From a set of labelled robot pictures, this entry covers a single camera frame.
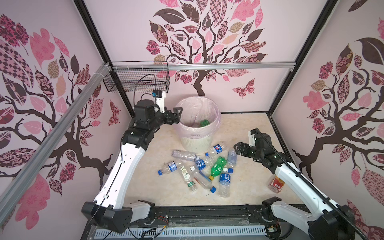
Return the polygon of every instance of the pink wall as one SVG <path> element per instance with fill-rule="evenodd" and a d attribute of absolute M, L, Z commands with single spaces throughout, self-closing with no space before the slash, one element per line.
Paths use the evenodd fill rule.
<path fill-rule="evenodd" d="M 225 59 L 237 62 L 241 57 L 255 54 L 258 55 L 242 61 L 294 61 L 325 0 L 113 0 L 109 4 L 98 0 L 86 1 L 86 4 L 113 61 L 157 59 L 185 64 L 219 63 Z M 179 17 L 168 15 L 169 11 Z M 198 28 L 199 22 L 205 26 L 206 17 L 213 23 L 212 31 L 192 30 Z M 251 28 L 242 37 L 248 24 Z M 222 38 L 215 39 L 220 32 L 224 33 L 219 34 Z M 179 79 L 175 78 L 178 73 L 170 73 L 168 108 L 182 98 L 205 95 L 214 100 L 221 111 L 267 111 L 287 69 L 248 69 L 240 74 L 225 70 L 199 71 L 195 79 L 193 72 L 179 73 Z"/>
<path fill-rule="evenodd" d="M 384 236 L 382 9 L 383 1 L 341 1 L 274 114 L 303 173 L 357 207 L 369 239 Z"/>
<path fill-rule="evenodd" d="M 70 0 L 11 1 L 2 3 L 1 14 L 3 193 L 102 60 Z M 1 238 L 78 239 L 86 223 L 81 207 L 109 174 L 128 121 L 120 96 L 101 84 L 2 226 Z"/>

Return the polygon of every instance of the marble patterned surface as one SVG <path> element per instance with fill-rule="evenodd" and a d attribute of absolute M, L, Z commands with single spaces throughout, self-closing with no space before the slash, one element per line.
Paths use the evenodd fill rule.
<path fill-rule="evenodd" d="M 213 144 L 226 141 L 233 146 L 237 142 L 249 142 L 247 133 L 258 127 L 261 132 L 271 136 L 272 144 L 278 151 L 282 151 L 279 141 L 273 131 L 269 119 L 264 113 L 253 114 L 222 114 L 221 127 L 214 135 Z M 251 158 L 238 156 L 234 173 L 231 174 L 230 197 L 222 198 L 211 193 L 198 183 L 198 190 L 190 193 L 178 172 L 159 176 L 160 167 L 172 160 L 172 149 L 183 149 L 172 125 L 163 125 L 155 133 L 147 152 L 138 163 L 129 183 L 125 196 L 125 205 L 143 199 L 155 203 L 157 206 L 189 206 L 189 205 L 243 205 L 261 204 L 273 196 L 278 196 L 288 204 L 301 204 L 299 197 L 285 185 L 279 194 L 267 188 L 272 179 L 272 173 L 261 163 L 255 163 Z M 185 165 L 193 162 L 183 161 Z M 210 172 L 210 167 L 203 170 Z M 213 180 L 218 189 L 218 177 Z"/>

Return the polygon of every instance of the white trash can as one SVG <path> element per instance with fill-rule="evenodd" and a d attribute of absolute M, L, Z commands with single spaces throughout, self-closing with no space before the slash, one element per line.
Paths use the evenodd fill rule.
<path fill-rule="evenodd" d="M 202 96 L 184 98 L 176 107 L 183 112 L 178 124 L 174 127 L 181 139 L 183 147 L 190 152 L 201 153 L 212 144 L 214 133 L 220 127 L 220 111 L 215 102 Z M 200 121 L 207 119 L 209 125 L 199 127 Z"/>

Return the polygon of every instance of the wire basket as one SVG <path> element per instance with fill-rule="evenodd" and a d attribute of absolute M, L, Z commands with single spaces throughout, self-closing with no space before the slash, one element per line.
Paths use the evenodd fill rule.
<path fill-rule="evenodd" d="M 116 68 L 114 67 L 105 76 L 103 81 L 109 93 L 132 93 L 135 91 L 138 93 L 151 93 L 154 89 L 168 92 L 170 77 L 166 61 L 134 61 L 134 63 L 146 64 L 115 65 Z"/>

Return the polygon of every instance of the butterfly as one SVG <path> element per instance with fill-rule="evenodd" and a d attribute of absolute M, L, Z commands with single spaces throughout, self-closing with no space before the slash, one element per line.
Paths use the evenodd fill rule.
<path fill-rule="evenodd" d="M 368 239 L 384 240 L 384 229 L 377 226 L 367 226 L 357 207 L 348 199 L 347 203 L 355 215 L 356 226 L 368 237 Z"/>
<path fill-rule="evenodd" d="M 234 88 L 232 90 L 234 90 L 235 93 L 238 93 L 239 96 L 244 99 L 244 96 L 247 93 L 254 93 L 253 91 L 255 90 L 255 88 L 253 87 L 253 85 L 255 85 L 255 79 L 252 79 L 251 81 L 249 81 L 245 86 L 245 88 Z"/>
<path fill-rule="evenodd" d="M 112 125 L 112 124 L 117 124 L 119 123 L 119 113 L 121 110 L 119 110 L 118 107 L 115 107 L 115 104 L 110 100 L 109 101 L 109 104 L 111 105 L 111 110 L 112 110 L 112 116 L 110 117 L 109 121 L 108 121 L 108 126 Z"/>

